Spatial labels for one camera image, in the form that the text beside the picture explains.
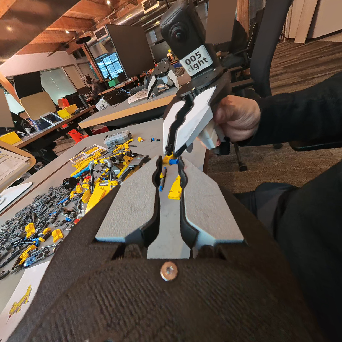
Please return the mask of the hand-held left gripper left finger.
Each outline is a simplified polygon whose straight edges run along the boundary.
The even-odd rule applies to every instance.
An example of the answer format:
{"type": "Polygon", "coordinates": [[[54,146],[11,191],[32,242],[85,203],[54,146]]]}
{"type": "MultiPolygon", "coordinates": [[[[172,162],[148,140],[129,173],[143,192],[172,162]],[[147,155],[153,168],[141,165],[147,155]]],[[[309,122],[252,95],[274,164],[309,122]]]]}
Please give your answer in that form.
{"type": "Polygon", "coordinates": [[[95,239],[99,242],[148,247],[159,233],[159,174],[162,156],[148,163],[114,189],[114,198],[95,239]]]}

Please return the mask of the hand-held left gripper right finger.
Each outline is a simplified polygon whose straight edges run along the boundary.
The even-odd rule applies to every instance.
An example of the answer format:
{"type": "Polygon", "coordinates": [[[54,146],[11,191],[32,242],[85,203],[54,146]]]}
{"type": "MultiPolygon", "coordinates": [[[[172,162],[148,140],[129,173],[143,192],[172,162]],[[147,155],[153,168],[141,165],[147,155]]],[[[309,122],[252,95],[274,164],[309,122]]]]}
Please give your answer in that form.
{"type": "Polygon", "coordinates": [[[187,159],[180,157],[180,232],[189,248],[243,243],[244,237],[218,186],[187,159]]]}

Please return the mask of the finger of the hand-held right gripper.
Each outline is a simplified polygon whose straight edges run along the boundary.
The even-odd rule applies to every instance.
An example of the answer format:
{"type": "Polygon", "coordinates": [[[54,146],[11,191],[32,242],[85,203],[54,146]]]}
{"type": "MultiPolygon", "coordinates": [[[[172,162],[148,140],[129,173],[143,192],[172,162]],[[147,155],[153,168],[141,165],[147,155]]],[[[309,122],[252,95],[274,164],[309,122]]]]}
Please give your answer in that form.
{"type": "Polygon", "coordinates": [[[188,111],[185,100],[172,100],[166,107],[163,116],[163,151],[174,152],[176,132],[188,111]]]}
{"type": "Polygon", "coordinates": [[[176,131],[174,155],[181,156],[184,150],[199,137],[209,150],[216,147],[216,132],[210,100],[216,87],[206,89],[194,99],[191,110],[176,131]]]}

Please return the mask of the yellow rectangular building panel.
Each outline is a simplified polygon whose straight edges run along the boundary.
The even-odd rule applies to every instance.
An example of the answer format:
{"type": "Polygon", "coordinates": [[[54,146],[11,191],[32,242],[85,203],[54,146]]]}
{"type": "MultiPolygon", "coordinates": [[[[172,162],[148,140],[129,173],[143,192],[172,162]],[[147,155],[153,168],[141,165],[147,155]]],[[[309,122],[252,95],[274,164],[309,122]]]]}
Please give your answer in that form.
{"type": "Polygon", "coordinates": [[[181,177],[178,175],[173,182],[168,198],[172,200],[180,200],[182,195],[182,187],[181,187],[181,177]]]}

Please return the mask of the person's right hand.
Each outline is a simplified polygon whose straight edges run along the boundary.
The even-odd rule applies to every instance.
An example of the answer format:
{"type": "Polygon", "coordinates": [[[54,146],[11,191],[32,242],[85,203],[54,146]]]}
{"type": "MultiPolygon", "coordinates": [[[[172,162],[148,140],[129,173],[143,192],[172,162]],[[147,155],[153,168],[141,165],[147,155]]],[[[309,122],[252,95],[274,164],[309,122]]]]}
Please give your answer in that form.
{"type": "Polygon", "coordinates": [[[235,95],[224,97],[213,113],[213,121],[231,142],[250,139],[259,126],[260,118],[260,108],[255,100],[235,95]]]}

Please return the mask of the computer monitor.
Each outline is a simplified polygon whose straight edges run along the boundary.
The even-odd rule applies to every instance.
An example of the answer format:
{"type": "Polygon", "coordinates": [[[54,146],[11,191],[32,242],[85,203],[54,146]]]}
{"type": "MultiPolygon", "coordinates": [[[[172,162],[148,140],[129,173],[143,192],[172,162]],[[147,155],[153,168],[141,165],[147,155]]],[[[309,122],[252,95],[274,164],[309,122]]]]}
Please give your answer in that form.
{"type": "Polygon", "coordinates": [[[159,41],[150,48],[156,63],[159,63],[162,61],[162,59],[167,58],[167,54],[169,53],[169,50],[171,50],[166,41],[159,41]]]}

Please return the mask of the yellow crossed beam assembly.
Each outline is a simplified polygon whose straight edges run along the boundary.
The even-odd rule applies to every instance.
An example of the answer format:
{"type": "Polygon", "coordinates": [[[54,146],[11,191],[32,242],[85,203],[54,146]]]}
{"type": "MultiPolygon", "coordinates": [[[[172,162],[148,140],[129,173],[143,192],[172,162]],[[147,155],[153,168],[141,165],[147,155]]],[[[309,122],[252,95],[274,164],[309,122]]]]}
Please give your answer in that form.
{"type": "Polygon", "coordinates": [[[116,154],[123,153],[123,152],[127,151],[127,149],[129,148],[129,144],[131,142],[133,142],[133,139],[130,139],[130,140],[128,140],[122,144],[115,145],[113,147],[112,154],[116,155],[116,154]]]}

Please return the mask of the black partition panel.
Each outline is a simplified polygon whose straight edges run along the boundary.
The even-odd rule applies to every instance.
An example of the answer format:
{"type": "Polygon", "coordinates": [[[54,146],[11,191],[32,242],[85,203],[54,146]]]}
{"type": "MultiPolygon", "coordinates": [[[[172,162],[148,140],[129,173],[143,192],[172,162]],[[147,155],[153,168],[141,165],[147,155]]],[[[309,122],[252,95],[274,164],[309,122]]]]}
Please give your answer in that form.
{"type": "Polygon", "coordinates": [[[106,24],[113,46],[127,78],[155,68],[146,33],[140,26],[106,24]]]}

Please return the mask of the yellow striped leaflet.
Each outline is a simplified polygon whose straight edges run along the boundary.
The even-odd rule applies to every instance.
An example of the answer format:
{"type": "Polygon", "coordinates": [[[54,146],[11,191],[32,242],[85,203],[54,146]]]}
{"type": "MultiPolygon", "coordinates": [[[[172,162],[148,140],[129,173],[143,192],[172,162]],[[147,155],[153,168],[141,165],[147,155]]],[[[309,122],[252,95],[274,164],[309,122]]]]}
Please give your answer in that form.
{"type": "Polygon", "coordinates": [[[88,159],[89,157],[94,156],[96,153],[101,154],[101,153],[106,152],[106,151],[107,151],[106,147],[94,144],[90,147],[84,148],[81,152],[79,152],[77,155],[70,158],[69,160],[73,165],[76,165],[76,164],[88,159]]]}

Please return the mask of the orange bag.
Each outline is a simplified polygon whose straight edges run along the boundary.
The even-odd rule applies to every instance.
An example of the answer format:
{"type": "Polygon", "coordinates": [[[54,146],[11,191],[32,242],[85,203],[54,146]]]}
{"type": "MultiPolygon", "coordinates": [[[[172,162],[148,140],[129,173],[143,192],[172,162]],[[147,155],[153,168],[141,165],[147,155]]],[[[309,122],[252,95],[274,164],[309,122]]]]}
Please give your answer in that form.
{"type": "Polygon", "coordinates": [[[83,134],[79,132],[77,129],[72,129],[67,134],[73,139],[75,144],[79,143],[80,141],[88,137],[87,134],[83,134]]]}

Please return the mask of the pile of small building pieces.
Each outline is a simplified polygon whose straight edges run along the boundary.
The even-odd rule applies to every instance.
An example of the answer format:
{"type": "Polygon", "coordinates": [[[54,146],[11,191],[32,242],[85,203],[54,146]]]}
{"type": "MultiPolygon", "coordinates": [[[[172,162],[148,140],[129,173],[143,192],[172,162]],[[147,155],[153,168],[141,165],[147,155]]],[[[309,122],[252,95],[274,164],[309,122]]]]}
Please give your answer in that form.
{"type": "Polygon", "coordinates": [[[66,232],[79,222],[84,189],[80,183],[73,189],[69,185],[71,178],[65,185],[50,187],[1,224],[1,280],[54,254],[66,232]]]}

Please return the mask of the yellow storage box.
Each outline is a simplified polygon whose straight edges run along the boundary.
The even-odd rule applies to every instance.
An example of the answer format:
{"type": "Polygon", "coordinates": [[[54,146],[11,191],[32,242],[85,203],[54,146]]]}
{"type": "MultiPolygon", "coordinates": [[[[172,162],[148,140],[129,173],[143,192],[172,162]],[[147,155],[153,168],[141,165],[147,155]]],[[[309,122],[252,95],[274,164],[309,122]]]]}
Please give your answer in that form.
{"type": "Polygon", "coordinates": [[[78,109],[77,105],[73,104],[57,111],[57,114],[62,119],[66,119],[66,118],[71,117],[73,114],[75,114],[77,109],[78,109]]]}
{"type": "Polygon", "coordinates": [[[21,142],[21,139],[16,132],[6,133],[0,137],[0,140],[2,142],[9,144],[9,145],[14,145],[16,143],[21,142]]]}

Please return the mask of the long wooden background table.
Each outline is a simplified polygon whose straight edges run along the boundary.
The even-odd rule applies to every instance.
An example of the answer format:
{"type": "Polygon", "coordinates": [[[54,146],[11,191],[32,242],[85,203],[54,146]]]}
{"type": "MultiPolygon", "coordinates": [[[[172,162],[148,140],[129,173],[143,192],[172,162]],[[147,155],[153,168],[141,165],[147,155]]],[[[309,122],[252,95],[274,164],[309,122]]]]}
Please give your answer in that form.
{"type": "Polygon", "coordinates": [[[17,148],[23,148],[26,145],[32,144],[38,139],[45,138],[51,132],[54,134],[56,139],[58,139],[59,137],[68,133],[70,130],[77,128],[81,121],[92,115],[94,109],[96,109],[95,105],[83,109],[79,113],[76,113],[65,120],[57,122],[55,125],[49,126],[44,130],[37,131],[24,137],[19,142],[16,142],[13,146],[17,148]]]}

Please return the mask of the white flat tablet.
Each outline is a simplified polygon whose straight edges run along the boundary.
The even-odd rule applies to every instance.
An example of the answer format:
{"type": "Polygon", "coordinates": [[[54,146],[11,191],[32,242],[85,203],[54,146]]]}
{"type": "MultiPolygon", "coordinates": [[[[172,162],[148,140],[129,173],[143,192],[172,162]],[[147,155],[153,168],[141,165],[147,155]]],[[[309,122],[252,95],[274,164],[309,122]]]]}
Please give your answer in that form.
{"type": "Polygon", "coordinates": [[[8,207],[16,198],[28,190],[28,188],[30,188],[32,185],[33,182],[26,182],[9,187],[2,191],[0,194],[0,212],[8,207]]]}

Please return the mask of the instruction booklet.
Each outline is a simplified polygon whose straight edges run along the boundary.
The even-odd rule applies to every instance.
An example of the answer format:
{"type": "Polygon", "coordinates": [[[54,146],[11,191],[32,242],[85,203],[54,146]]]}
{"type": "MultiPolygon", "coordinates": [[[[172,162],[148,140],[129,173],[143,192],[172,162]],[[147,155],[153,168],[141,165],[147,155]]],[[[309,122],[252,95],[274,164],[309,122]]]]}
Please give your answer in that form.
{"type": "Polygon", "coordinates": [[[12,332],[23,319],[29,306],[31,305],[42,277],[50,261],[33,266],[24,271],[18,284],[12,288],[14,292],[9,299],[5,300],[5,305],[1,306],[0,315],[0,340],[7,341],[12,332]]]}

